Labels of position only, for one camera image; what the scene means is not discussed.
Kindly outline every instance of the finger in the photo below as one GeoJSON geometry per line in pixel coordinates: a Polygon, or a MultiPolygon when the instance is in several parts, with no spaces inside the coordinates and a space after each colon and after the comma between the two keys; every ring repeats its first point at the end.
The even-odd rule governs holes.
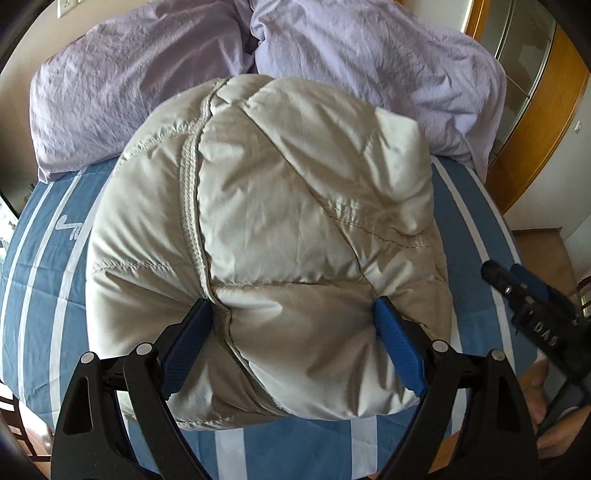
{"type": "Polygon", "coordinates": [[[537,427],[546,416],[548,405],[541,388],[527,388],[523,392],[527,409],[530,412],[531,420],[537,427]]]}
{"type": "Polygon", "coordinates": [[[540,459],[545,459],[545,458],[553,458],[553,457],[558,457],[560,455],[563,455],[569,449],[569,447],[573,443],[575,437],[576,437],[576,435],[574,435],[571,439],[569,439],[568,442],[559,443],[558,445],[552,445],[552,447],[538,450],[538,456],[540,457],[540,459]]]}
{"type": "Polygon", "coordinates": [[[558,447],[561,444],[567,444],[568,448],[579,434],[590,411],[591,406],[585,406],[569,413],[538,439],[538,448],[548,449],[553,446],[558,447]]]}
{"type": "Polygon", "coordinates": [[[525,372],[519,379],[521,388],[528,387],[540,387],[544,384],[544,381],[548,377],[548,367],[550,366],[550,360],[544,358],[534,363],[531,368],[525,372]]]}

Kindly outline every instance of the white stripe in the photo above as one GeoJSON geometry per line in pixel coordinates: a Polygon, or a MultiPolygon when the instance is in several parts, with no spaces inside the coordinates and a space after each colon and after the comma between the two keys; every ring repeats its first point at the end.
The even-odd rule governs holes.
{"type": "MultiPolygon", "coordinates": [[[[452,194],[454,201],[456,202],[457,208],[460,210],[462,214],[462,218],[464,219],[464,223],[468,227],[468,230],[472,236],[472,240],[474,241],[474,245],[476,245],[476,249],[478,250],[478,255],[480,256],[480,261],[485,262],[490,259],[488,252],[486,251],[486,247],[484,242],[482,241],[482,237],[480,236],[480,232],[474,223],[472,215],[468,211],[462,196],[457,191],[456,186],[452,182],[452,179],[447,173],[447,170],[441,165],[439,159],[435,156],[431,156],[431,160],[435,165],[435,168],[439,172],[441,179],[444,181],[447,189],[452,194]]],[[[494,288],[491,287],[492,292],[492,300],[495,304],[496,308],[496,316],[499,321],[499,330],[501,331],[501,341],[503,343],[503,350],[507,357],[507,361],[511,365],[511,368],[515,370],[515,358],[513,355],[513,343],[511,342],[511,331],[509,330],[509,320],[507,319],[507,313],[505,311],[505,304],[503,303],[503,298],[501,294],[498,293],[494,288]]]]}
{"type": "MultiPolygon", "coordinates": [[[[452,306],[452,338],[449,342],[452,348],[458,352],[462,352],[462,340],[460,338],[460,332],[457,329],[457,316],[456,311],[452,306]]],[[[456,399],[453,403],[452,408],[452,435],[459,432],[464,422],[464,416],[466,416],[466,407],[468,405],[468,398],[466,390],[458,390],[456,399]]]]}
{"type": "Polygon", "coordinates": [[[378,418],[351,420],[351,478],[378,471],[378,418]]]}
{"type": "Polygon", "coordinates": [[[216,457],[219,480],[248,480],[244,429],[216,431],[216,457]]]}
{"type": "Polygon", "coordinates": [[[511,237],[511,234],[509,233],[509,229],[507,228],[507,224],[505,223],[505,221],[503,220],[503,217],[501,216],[501,213],[499,212],[499,207],[497,207],[495,201],[492,199],[491,195],[487,192],[486,188],[484,188],[484,185],[478,179],[478,177],[476,176],[474,171],[471,168],[467,168],[467,171],[472,176],[472,179],[474,179],[474,183],[476,183],[476,185],[478,186],[480,192],[482,193],[482,196],[486,199],[486,202],[488,203],[488,206],[491,208],[492,213],[495,214],[496,221],[499,224],[501,231],[503,232],[503,236],[505,237],[505,241],[507,242],[507,245],[509,245],[509,250],[511,250],[511,256],[513,257],[513,262],[521,263],[521,259],[519,258],[519,253],[517,253],[517,248],[515,247],[515,242],[513,241],[513,238],[511,237]]]}
{"type": "Polygon", "coordinates": [[[47,198],[47,194],[49,194],[49,191],[51,190],[53,185],[54,185],[53,183],[50,183],[47,186],[47,188],[45,189],[45,191],[41,195],[39,202],[35,206],[35,209],[33,210],[33,214],[31,215],[31,218],[29,218],[29,221],[25,225],[25,231],[22,233],[22,237],[17,245],[17,251],[14,253],[14,258],[12,259],[12,264],[10,265],[10,270],[8,272],[8,278],[6,281],[6,288],[4,289],[4,298],[2,299],[2,312],[0,313],[0,342],[1,342],[0,343],[0,377],[2,376],[2,372],[4,372],[4,370],[3,370],[3,368],[4,368],[4,348],[2,347],[4,345],[4,342],[2,340],[4,338],[6,307],[8,304],[8,295],[10,293],[10,287],[12,285],[12,277],[14,276],[14,271],[15,271],[17,264],[18,264],[18,257],[21,255],[22,246],[25,244],[25,240],[27,240],[27,235],[29,234],[29,230],[31,229],[31,226],[33,225],[35,218],[37,217],[39,210],[41,210],[41,207],[43,206],[43,202],[45,202],[45,199],[47,198]]]}
{"type": "Polygon", "coordinates": [[[90,230],[95,222],[95,216],[97,208],[99,207],[100,198],[103,195],[105,186],[109,179],[106,180],[105,184],[100,189],[99,194],[95,198],[95,202],[92,204],[84,225],[80,229],[78,238],[74,243],[74,247],[68,258],[66,269],[64,270],[64,276],[61,278],[60,293],[57,298],[56,311],[53,316],[53,329],[51,331],[51,346],[49,350],[49,398],[51,404],[51,415],[53,416],[54,426],[57,424],[57,418],[60,414],[61,406],[61,395],[60,395],[60,360],[61,360],[61,340],[64,333],[64,321],[66,319],[66,309],[68,306],[68,300],[70,298],[70,290],[72,289],[72,279],[76,272],[76,267],[90,230]]]}
{"type": "Polygon", "coordinates": [[[53,212],[53,216],[45,229],[45,233],[41,239],[41,243],[39,244],[39,248],[37,249],[37,253],[35,254],[35,258],[33,259],[33,265],[31,266],[31,271],[29,272],[29,278],[27,280],[27,288],[25,289],[25,297],[22,301],[22,309],[21,309],[21,323],[18,326],[18,340],[17,340],[17,375],[18,375],[18,398],[23,402],[27,403],[27,398],[25,396],[25,332],[27,330],[27,317],[29,315],[29,306],[31,304],[31,295],[33,294],[33,285],[35,284],[35,278],[37,277],[37,270],[39,269],[39,264],[41,263],[41,259],[43,254],[45,253],[45,249],[47,248],[47,244],[49,243],[49,238],[53,233],[53,229],[56,226],[56,222],[61,215],[61,211],[64,209],[68,200],[70,200],[70,196],[72,192],[78,185],[80,181],[80,175],[85,171],[86,168],[80,170],[70,185],[66,190],[64,196],[60,199],[60,203],[57,205],[57,208],[53,212]]]}
{"type": "Polygon", "coordinates": [[[125,431],[127,432],[127,438],[129,438],[129,441],[131,442],[131,434],[129,432],[129,418],[127,418],[127,415],[125,413],[122,413],[121,416],[123,417],[123,426],[125,427],[125,431]]]}

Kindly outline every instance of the down jacket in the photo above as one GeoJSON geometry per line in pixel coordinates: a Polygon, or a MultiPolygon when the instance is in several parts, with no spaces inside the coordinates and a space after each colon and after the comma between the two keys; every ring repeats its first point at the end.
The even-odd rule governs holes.
{"type": "Polygon", "coordinates": [[[168,401],[183,428],[412,405],[372,323],[381,295],[449,340],[420,128],[334,88],[243,75],[187,90],[139,128],[103,191],[87,258],[90,348],[125,355],[197,298],[215,305],[168,401]]]}

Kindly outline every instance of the blue striped sheet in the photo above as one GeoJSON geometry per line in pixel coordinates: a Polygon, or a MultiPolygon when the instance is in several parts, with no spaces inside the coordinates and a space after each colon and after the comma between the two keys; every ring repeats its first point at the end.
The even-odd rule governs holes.
{"type": "MultiPolygon", "coordinates": [[[[488,258],[506,267],[519,261],[511,233],[472,172],[444,158],[433,161],[435,218],[456,320],[452,345],[478,354],[505,348],[522,372],[535,360],[535,349],[512,334],[511,313],[480,279],[480,266],[488,258]]],[[[114,165],[115,159],[109,160],[40,184],[21,215],[0,277],[0,375],[51,426],[76,362],[88,347],[87,235],[114,165]],[[70,197],[63,201],[68,189],[70,197]],[[28,310],[23,308],[27,299],[28,310]]],[[[454,405],[452,430],[459,428],[465,404],[462,393],[454,405]]],[[[185,437],[216,480],[349,480],[385,465],[413,411],[351,422],[290,417],[226,432],[185,432],[185,437]]],[[[132,421],[127,427],[138,460],[155,469],[139,427],[132,421]]]]}

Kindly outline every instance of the electrical outlet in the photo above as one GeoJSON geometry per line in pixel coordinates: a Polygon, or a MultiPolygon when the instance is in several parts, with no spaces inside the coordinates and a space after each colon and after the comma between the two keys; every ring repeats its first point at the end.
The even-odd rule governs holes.
{"type": "Polygon", "coordinates": [[[63,17],[78,5],[78,0],[57,0],[57,18],[63,17]]]}

